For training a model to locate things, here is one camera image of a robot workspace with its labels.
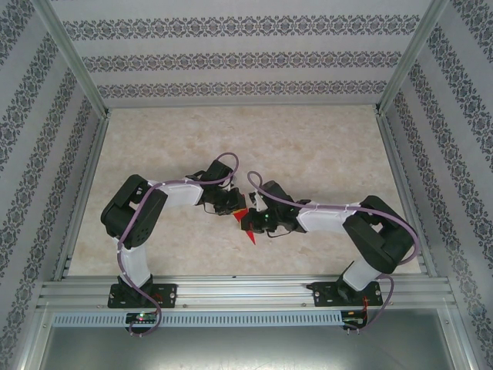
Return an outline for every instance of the red object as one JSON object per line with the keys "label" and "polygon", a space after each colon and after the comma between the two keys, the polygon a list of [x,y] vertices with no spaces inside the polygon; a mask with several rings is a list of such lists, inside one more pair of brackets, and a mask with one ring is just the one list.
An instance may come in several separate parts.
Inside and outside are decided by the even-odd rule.
{"label": "red object", "polygon": [[159,303],[163,303],[163,297],[161,297],[161,294],[155,293],[152,298],[156,299]]}
{"label": "red object", "polygon": [[363,297],[363,305],[364,305],[364,308],[363,308],[363,312],[364,312],[363,320],[364,320],[368,316],[368,311],[367,311],[367,309],[368,309],[368,298],[366,297],[366,295]]}
{"label": "red object", "polygon": [[[234,216],[234,218],[236,218],[236,220],[238,222],[241,222],[241,219],[246,214],[248,214],[248,208],[243,208],[242,210],[237,210],[236,212],[233,212],[233,216]],[[248,235],[248,237],[252,240],[252,243],[256,245],[255,235],[253,235],[253,231],[249,230],[249,231],[245,231],[245,232],[246,232],[246,235]]]}

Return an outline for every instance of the bracket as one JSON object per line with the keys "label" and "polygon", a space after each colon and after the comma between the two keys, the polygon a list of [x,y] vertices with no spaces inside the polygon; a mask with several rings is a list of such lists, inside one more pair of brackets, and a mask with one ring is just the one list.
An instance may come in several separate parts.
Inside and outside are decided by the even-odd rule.
{"label": "bracket", "polygon": [[[113,284],[109,289],[108,308],[154,308],[154,304],[141,297],[129,294],[125,289],[126,283]],[[175,308],[176,284],[152,284],[143,289],[148,295],[156,299],[161,308]]]}
{"label": "bracket", "polygon": [[337,293],[335,281],[318,281],[307,285],[307,289],[313,291],[315,307],[354,307],[363,306],[364,298],[368,306],[381,306],[382,299],[380,284],[372,281],[362,291],[356,291],[349,300],[344,300]]}

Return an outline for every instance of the wallpaper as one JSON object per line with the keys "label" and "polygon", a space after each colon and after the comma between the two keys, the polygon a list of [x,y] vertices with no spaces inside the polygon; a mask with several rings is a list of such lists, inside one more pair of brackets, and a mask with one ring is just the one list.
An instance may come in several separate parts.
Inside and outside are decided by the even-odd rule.
{"label": "wallpaper", "polygon": [[438,272],[493,368],[493,9],[451,1],[387,112]]}
{"label": "wallpaper", "polygon": [[377,103],[430,0],[53,1],[110,107]]}
{"label": "wallpaper", "polygon": [[0,369],[7,369],[39,283],[52,278],[99,120],[29,1],[2,2],[0,25]]}

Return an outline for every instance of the black wire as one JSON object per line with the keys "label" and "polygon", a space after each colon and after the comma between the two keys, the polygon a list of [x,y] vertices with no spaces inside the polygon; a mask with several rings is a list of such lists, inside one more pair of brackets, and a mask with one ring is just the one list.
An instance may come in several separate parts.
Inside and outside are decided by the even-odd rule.
{"label": "black wire", "polygon": [[203,204],[203,211],[204,211],[206,214],[215,214],[215,215],[217,215],[217,213],[216,213],[216,212],[207,212],[207,211],[206,211],[206,204],[205,204],[205,203]]}
{"label": "black wire", "polygon": [[289,235],[289,234],[291,234],[292,232],[293,232],[293,231],[288,231],[288,232],[287,232],[287,233],[285,233],[285,234],[281,234],[281,235],[274,235],[274,236],[272,236],[272,235],[270,235],[270,232],[269,232],[269,231],[267,231],[267,236],[268,236],[270,239],[274,239],[275,237],[283,237],[283,236],[285,236],[285,235]]}

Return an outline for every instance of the marble floor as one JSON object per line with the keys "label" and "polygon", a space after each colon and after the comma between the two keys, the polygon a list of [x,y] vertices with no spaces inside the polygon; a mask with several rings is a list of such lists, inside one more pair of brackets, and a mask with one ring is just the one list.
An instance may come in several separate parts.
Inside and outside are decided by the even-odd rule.
{"label": "marble floor", "polygon": [[[295,200],[348,204],[368,194],[399,214],[401,204],[371,106],[218,106],[115,109],[82,220],[69,275],[117,275],[116,246],[99,221],[126,178],[174,180],[206,170],[219,154],[275,180]],[[233,160],[224,162],[233,165]],[[339,274],[359,252],[345,234],[292,233],[257,245],[233,216],[177,207],[161,214],[147,242],[156,275]],[[417,261],[396,272],[419,273]]]}

